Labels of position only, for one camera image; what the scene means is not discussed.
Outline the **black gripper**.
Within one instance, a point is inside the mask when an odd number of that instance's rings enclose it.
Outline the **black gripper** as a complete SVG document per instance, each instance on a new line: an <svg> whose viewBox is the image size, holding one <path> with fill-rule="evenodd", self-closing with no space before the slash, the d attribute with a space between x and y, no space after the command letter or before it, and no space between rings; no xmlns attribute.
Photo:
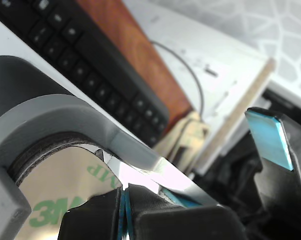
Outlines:
<svg viewBox="0 0 301 240"><path fill-rule="evenodd" d="M246 240L240 220L250 224L267 219L265 209L289 225L301 225L301 125L259 107L249 108L245 117L253 140L240 140L205 174L194 177L197 185L230 209L201 206L165 188L159 196L129 184L125 207L130 239Z"/></svg>

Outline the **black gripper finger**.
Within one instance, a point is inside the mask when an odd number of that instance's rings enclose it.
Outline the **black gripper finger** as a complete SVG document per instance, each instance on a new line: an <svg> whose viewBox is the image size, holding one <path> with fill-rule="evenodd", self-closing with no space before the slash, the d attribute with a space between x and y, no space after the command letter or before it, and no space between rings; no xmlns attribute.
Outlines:
<svg viewBox="0 0 301 240"><path fill-rule="evenodd" d="M123 235L125 195L121 187L92 196L62 218L59 240L120 240Z"/></svg>

